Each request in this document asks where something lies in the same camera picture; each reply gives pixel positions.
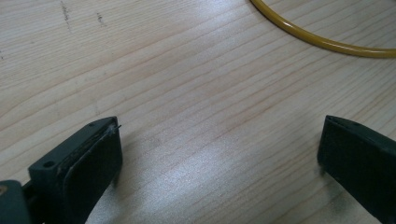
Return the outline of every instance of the wood grain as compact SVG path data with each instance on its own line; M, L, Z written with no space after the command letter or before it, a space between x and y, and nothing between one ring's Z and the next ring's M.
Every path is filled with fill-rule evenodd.
M391 0L270 1L396 48ZM396 61L312 47L248 0L0 1L0 179L118 116L124 164L88 223L377 223L322 175L327 114L396 139Z

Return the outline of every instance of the dark scratch mark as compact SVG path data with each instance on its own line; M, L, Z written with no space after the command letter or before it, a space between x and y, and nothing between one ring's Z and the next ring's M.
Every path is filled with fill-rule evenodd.
M98 17L98 21L100 23L100 26L102 26L102 27L106 26L105 23L103 22L103 17L102 17L102 15L99 12L96 13L96 16Z
M66 7L64 4L64 1L61 1L61 7L62 7L62 12L64 13L64 20L66 21L67 24L67 29L69 30L70 33L72 33L72 30L70 29L70 24L69 24L69 9Z
M95 115L99 116L100 115L100 109L99 109L99 105L98 105L98 103L96 101L93 103L93 108L95 110Z

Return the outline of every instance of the small hole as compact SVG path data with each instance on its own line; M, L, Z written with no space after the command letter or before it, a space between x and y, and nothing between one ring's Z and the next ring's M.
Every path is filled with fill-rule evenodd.
M46 168L50 168L53 165L55 165L54 161L47 161L46 163L43 164L43 166Z
M8 190L8 187L6 185L0 185L0 196Z

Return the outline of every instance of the black plastic part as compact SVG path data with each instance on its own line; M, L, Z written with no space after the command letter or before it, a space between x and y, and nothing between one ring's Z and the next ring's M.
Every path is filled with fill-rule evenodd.
M0 223L33 223L18 181L0 181Z
M396 142L357 122L327 116L318 162L379 221L396 222Z
M31 190L45 211L40 221L85 223L121 164L116 117L99 119L73 134L29 167Z

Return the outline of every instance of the light wood surface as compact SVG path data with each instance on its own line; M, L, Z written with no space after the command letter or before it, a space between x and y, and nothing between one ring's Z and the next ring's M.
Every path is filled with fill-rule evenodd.
M268 0L315 34L396 48L393 0ZM377 223L317 165L325 115L396 139L396 60L318 49L248 0L1 0L0 178L118 116L88 223Z

